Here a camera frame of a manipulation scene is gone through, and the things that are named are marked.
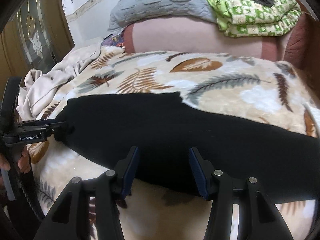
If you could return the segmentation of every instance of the pink pillow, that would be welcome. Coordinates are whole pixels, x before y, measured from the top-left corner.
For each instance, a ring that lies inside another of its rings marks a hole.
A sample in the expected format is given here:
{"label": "pink pillow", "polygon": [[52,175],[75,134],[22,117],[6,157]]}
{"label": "pink pillow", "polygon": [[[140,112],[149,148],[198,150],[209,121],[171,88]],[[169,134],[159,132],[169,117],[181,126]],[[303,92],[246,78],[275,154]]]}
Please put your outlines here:
{"label": "pink pillow", "polygon": [[128,53],[168,50],[277,60],[275,37],[231,38],[217,24],[189,17],[152,18],[129,25],[124,46]]}

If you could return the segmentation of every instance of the leaf print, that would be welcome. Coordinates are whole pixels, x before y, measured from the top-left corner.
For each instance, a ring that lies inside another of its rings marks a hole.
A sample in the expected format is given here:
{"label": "leaf print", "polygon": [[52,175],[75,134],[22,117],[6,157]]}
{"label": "leaf print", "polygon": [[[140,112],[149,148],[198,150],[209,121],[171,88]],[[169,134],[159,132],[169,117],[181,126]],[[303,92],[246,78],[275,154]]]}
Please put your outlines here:
{"label": "leaf print", "polygon": [[122,55],[122,56],[119,57],[119,58],[123,58],[123,57],[127,57],[127,56],[132,56],[134,53],[128,54],[128,53],[126,53],[126,52],[123,52],[123,54],[124,54],[124,55]]}
{"label": "leaf print", "polygon": [[263,117],[259,117],[259,119],[261,119],[266,124],[270,124],[269,121],[267,119],[263,118]]}
{"label": "leaf print", "polygon": [[188,93],[187,99],[192,103],[198,104],[199,97],[206,91],[213,89],[222,89],[222,88],[234,88],[236,86],[243,86],[247,84],[260,84],[260,82],[267,82],[261,80],[258,75],[249,75],[249,74],[234,74],[234,75],[223,75],[220,77],[212,77],[207,81],[204,81],[196,85]]}
{"label": "leaf print", "polygon": [[232,62],[232,61],[236,61],[236,60],[242,60],[243,62],[245,62],[251,66],[255,65],[255,62],[252,59],[252,57],[237,57],[237,56],[233,56],[233,55],[231,55],[229,58],[227,58],[226,62]]}
{"label": "leaf print", "polygon": [[156,52],[145,52],[145,53],[140,53],[137,55],[134,55],[132,57],[128,57],[128,58],[124,58],[122,60],[119,60],[118,62],[115,62],[111,65],[112,68],[114,68],[116,65],[121,64],[123,62],[126,62],[128,60],[132,60],[135,58],[140,58],[140,57],[147,57],[147,56],[151,56],[151,55],[162,55],[162,54],[166,54],[166,51],[156,51]]}
{"label": "leaf print", "polygon": [[[125,200],[116,200],[116,204],[121,208],[127,208],[128,205]],[[89,223],[90,223],[90,235],[93,239],[96,239],[96,234],[94,233],[93,225],[97,228],[96,222],[96,198],[91,197],[89,200]]]}
{"label": "leaf print", "polygon": [[217,53],[217,54],[216,54],[216,57],[229,57],[229,56],[230,56],[230,54],[225,53],[225,52]]}
{"label": "leaf print", "polygon": [[129,94],[129,93],[150,93],[151,90],[159,90],[171,88],[172,86],[165,86],[157,83],[154,76],[157,68],[146,68],[139,70],[136,68],[136,72],[128,76],[118,86],[117,93]]}
{"label": "leaf print", "polygon": [[303,118],[304,118],[304,123],[306,125],[306,135],[317,137],[315,123],[313,122],[307,109],[304,111]]}
{"label": "leaf print", "polygon": [[36,189],[38,191],[39,201],[47,204],[47,208],[49,208],[53,203],[56,195],[56,187],[50,187],[47,182],[43,184],[42,180],[39,178],[35,178]]}
{"label": "leaf print", "polygon": [[111,70],[101,75],[94,75],[78,86],[79,88],[82,88],[79,90],[79,93],[89,92],[90,90],[100,87],[103,84],[107,84],[107,87],[109,87],[108,82],[121,75],[122,73],[123,71],[115,72],[114,70]]}
{"label": "leaf print", "polygon": [[240,59],[240,58],[237,56],[231,55],[229,58],[227,58],[226,62],[232,62],[232,61],[236,61],[238,59]]}
{"label": "leaf print", "polygon": [[90,235],[93,239],[96,239],[93,225],[97,228],[96,224],[96,198],[90,198],[89,200],[89,223],[90,223]]}
{"label": "leaf print", "polygon": [[193,195],[180,193],[180,192],[176,192],[171,189],[168,189],[161,199],[164,200],[165,206],[170,207],[170,206],[176,206],[179,204],[188,204],[194,198],[195,196]]}
{"label": "leaf print", "polygon": [[278,82],[278,90],[279,90],[279,98],[281,100],[281,105],[285,105],[288,111],[293,112],[291,107],[289,106],[289,102],[287,99],[288,96],[288,84],[287,80],[282,74],[273,73],[274,77]]}
{"label": "leaf print", "polygon": [[255,65],[255,62],[252,57],[241,57],[241,60],[251,66]]}
{"label": "leaf print", "polygon": [[98,58],[97,60],[95,60],[94,62],[91,63],[91,68],[92,69],[100,69],[103,68],[107,65],[108,61],[114,56],[115,54],[113,52],[110,52],[100,58]]}
{"label": "leaf print", "polygon": [[31,163],[37,164],[45,155],[48,148],[49,148],[49,141],[31,144],[31,146],[28,149],[28,152],[31,158]]}
{"label": "leaf print", "polygon": [[175,58],[177,56],[185,55],[185,54],[190,54],[190,52],[181,52],[181,53],[171,55],[171,56],[167,57],[166,61],[170,62],[173,58]]}
{"label": "leaf print", "polygon": [[222,63],[219,61],[211,61],[205,57],[198,57],[179,63],[170,72],[211,71],[221,66]]}
{"label": "leaf print", "polygon": [[52,114],[52,112],[57,108],[57,106],[60,104],[60,102],[53,104],[52,106],[50,106],[41,116],[40,120],[45,120],[47,119],[50,114]]}
{"label": "leaf print", "polygon": [[296,77],[296,73],[293,70],[293,67],[290,63],[287,62],[276,62],[276,66],[281,69],[281,72],[285,74],[286,76],[289,76],[291,78]]}
{"label": "leaf print", "polygon": [[305,207],[306,201],[295,201],[295,202],[289,202],[289,203],[282,203],[280,206],[280,212],[284,212],[284,208],[287,207],[287,215],[289,215],[289,212],[292,211],[291,215],[295,215],[296,209],[300,207]]}

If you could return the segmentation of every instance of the pillow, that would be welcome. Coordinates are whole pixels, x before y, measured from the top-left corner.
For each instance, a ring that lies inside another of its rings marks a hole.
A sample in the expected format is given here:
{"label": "pillow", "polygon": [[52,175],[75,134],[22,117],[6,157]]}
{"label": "pillow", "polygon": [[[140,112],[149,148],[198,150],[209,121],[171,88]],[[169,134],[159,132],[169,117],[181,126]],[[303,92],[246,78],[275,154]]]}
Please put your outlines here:
{"label": "pillow", "polygon": [[277,60],[276,37],[231,38],[217,24],[191,17],[153,18],[129,25],[124,46],[127,53],[171,50]]}
{"label": "pillow", "polygon": [[207,0],[120,0],[110,14],[109,31],[119,34],[127,25],[144,18],[184,15],[216,22]]}

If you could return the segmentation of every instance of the gray quilt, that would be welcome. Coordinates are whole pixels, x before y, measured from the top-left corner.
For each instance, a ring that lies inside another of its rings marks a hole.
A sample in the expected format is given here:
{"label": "gray quilt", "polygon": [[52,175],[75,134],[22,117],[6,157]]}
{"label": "gray quilt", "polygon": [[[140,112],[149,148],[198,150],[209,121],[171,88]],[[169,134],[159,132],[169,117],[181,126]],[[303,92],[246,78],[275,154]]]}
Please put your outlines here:
{"label": "gray quilt", "polygon": [[206,0],[120,0],[111,11],[109,31],[118,34],[138,20],[165,15],[193,16],[216,23],[216,14]]}

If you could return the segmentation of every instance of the human hand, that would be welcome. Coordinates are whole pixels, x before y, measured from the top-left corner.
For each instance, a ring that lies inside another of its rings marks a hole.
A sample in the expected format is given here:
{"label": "human hand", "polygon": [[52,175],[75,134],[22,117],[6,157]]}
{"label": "human hand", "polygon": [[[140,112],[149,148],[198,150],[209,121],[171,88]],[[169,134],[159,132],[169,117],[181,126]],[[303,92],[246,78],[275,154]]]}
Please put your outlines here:
{"label": "human hand", "polygon": [[[20,172],[23,172],[23,173],[28,173],[31,170],[31,167],[29,164],[29,153],[26,146],[23,148],[22,156],[18,160],[18,167],[20,169]],[[6,171],[9,171],[11,168],[9,162],[1,153],[0,153],[0,168],[5,169]],[[0,188],[4,188],[2,177],[0,177]]]}

